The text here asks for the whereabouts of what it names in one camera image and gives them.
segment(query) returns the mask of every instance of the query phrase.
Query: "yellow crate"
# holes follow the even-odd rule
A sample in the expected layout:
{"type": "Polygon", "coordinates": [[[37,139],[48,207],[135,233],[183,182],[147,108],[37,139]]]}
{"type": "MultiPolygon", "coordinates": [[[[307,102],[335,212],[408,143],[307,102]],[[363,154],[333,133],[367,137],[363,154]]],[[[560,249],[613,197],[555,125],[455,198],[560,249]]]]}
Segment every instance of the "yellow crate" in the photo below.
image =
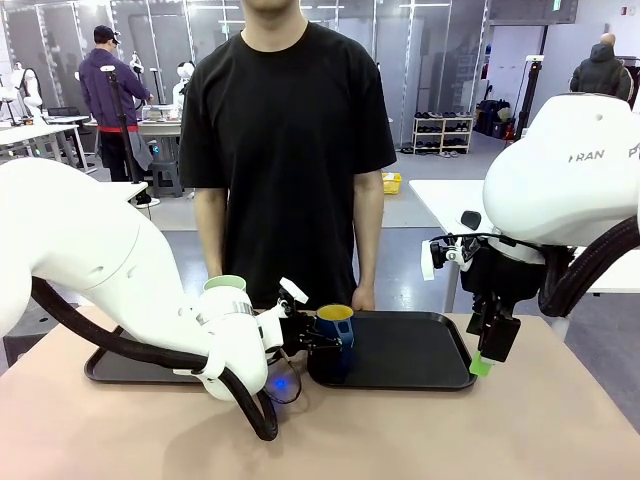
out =
{"type": "Polygon", "coordinates": [[[402,175],[400,175],[399,173],[382,172],[382,181],[384,182],[385,195],[397,195],[398,193],[400,193],[402,175]]]}

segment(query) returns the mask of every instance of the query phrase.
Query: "purple jacket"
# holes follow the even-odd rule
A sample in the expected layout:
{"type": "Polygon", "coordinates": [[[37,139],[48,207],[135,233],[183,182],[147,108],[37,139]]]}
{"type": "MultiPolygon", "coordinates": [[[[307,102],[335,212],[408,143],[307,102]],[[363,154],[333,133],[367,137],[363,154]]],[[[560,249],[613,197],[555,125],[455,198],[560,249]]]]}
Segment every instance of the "purple jacket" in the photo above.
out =
{"type": "Polygon", "coordinates": [[[136,110],[133,98],[148,100],[149,90],[144,88],[136,74],[129,65],[114,57],[111,53],[101,48],[94,48],[80,63],[80,85],[84,103],[101,127],[120,127],[120,121],[113,104],[113,94],[107,74],[100,71],[100,67],[113,65],[116,67],[118,84],[120,85],[120,98],[124,113],[127,115],[127,125],[137,125],[136,110]]]}

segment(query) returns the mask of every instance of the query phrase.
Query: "black tray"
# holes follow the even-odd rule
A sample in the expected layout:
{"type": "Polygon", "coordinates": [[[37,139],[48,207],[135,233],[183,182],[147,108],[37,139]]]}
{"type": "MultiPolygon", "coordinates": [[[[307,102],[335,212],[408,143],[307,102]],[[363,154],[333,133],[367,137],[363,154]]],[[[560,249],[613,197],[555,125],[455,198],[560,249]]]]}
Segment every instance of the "black tray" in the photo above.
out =
{"type": "MultiPolygon", "coordinates": [[[[336,376],[308,364],[314,381],[327,387],[391,390],[461,390],[473,385],[471,357],[454,323],[437,313],[359,312],[352,320],[354,347],[349,373],[336,376]]],[[[132,338],[122,328],[114,333],[132,338]]],[[[99,348],[85,365],[91,380],[111,384],[200,384],[192,376],[137,362],[99,348]]]]}

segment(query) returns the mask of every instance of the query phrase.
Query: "person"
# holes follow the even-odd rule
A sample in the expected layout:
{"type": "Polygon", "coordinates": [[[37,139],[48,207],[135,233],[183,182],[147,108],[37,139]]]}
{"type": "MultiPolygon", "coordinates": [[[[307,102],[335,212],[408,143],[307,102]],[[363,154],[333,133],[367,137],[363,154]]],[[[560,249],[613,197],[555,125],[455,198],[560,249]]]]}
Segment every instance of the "person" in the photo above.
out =
{"type": "MultiPolygon", "coordinates": [[[[120,98],[127,117],[127,129],[130,133],[135,133],[138,130],[133,97],[147,101],[153,97],[136,78],[129,66],[113,55],[118,46],[118,40],[111,28],[104,25],[97,26],[93,30],[93,39],[96,44],[95,48],[89,52],[78,68],[82,96],[87,108],[98,122],[102,163],[109,169],[111,181],[126,182],[129,181],[129,176],[121,124],[116,113],[115,99],[109,81],[100,68],[113,65],[116,69],[120,85],[120,98]]],[[[138,178],[142,178],[145,169],[141,168],[137,162],[134,162],[134,168],[137,170],[138,178]]]]}
{"type": "Polygon", "coordinates": [[[605,33],[600,38],[600,43],[591,49],[591,56],[573,73],[572,92],[601,93],[629,101],[633,94],[633,80],[629,71],[616,59],[615,44],[613,33],[605,33]]]}
{"type": "Polygon", "coordinates": [[[243,9],[245,29],[196,66],[182,117],[180,175],[209,275],[244,277],[257,308],[286,277],[308,308],[374,310],[380,170],[396,159],[376,64],[298,0],[243,9]]]}

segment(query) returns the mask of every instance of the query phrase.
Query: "baseball cap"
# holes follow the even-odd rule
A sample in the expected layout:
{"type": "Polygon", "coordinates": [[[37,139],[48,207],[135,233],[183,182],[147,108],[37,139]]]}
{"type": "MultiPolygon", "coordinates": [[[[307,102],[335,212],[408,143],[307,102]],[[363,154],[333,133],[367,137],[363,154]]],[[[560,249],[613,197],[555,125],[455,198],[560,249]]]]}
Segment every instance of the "baseball cap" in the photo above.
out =
{"type": "Polygon", "coordinates": [[[120,32],[114,32],[110,27],[106,25],[98,25],[93,29],[93,41],[100,43],[107,43],[109,40],[113,40],[113,43],[118,45],[118,39],[116,35],[120,35],[120,32]]]}

